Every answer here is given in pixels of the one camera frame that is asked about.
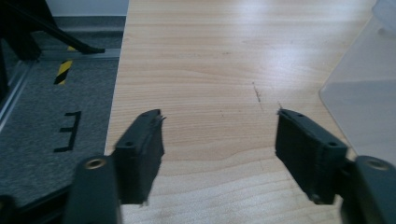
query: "yellow and black tape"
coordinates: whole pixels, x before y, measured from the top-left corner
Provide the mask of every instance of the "yellow and black tape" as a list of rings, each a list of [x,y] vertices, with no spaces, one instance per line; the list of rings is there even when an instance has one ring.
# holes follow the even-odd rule
[[[75,50],[72,47],[68,47],[67,50]],[[67,78],[67,73],[70,70],[70,67],[72,66],[73,60],[67,60],[61,63],[61,66],[59,67],[58,75],[55,78],[54,85],[64,85],[66,82]]]

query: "black tape marking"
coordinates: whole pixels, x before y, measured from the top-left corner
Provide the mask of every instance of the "black tape marking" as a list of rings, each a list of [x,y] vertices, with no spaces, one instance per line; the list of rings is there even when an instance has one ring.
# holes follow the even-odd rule
[[[65,63],[69,63],[69,61],[64,61],[61,64],[61,67],[64,66]],[[55,81],[53,82],[54,85],[59,85],[61,82],[65,81],[67,78],[67,74],[69,73],[70,70],[70,66],[61,74],[58,74],[58,76],[56,76]]]
[[[78,125],[79,121],[81,120],[81,111],[75,112],[75,113],[65,113],[65,116],[75,116],[75,122],[73,127],[68,127],[68,128],[61,128],[60,133],[71,133],[70,139],[69,139],[69,145],[67,147],[58,147],[53,149],[53,152],[66,152],[66,151],[71,151],[74,148],[74,144],[76,142],[76,135],[78,131]]]

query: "transparent plastic container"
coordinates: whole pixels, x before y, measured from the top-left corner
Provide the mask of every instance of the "transparent plastic container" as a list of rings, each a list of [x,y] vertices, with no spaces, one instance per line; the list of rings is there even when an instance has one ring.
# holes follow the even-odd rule
[[[358,155],[396,165],[396,1],[373,13],[320,97]]]

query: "wood grain surface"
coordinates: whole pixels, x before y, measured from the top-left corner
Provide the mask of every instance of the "wood grain surface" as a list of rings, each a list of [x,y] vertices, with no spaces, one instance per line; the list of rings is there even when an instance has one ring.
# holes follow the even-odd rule
[[[124,223],[339,223],[275,156],[280,106],[344,139],[318,97],[374,0],[131,0],[106,142],[160,108],[165,155]]]

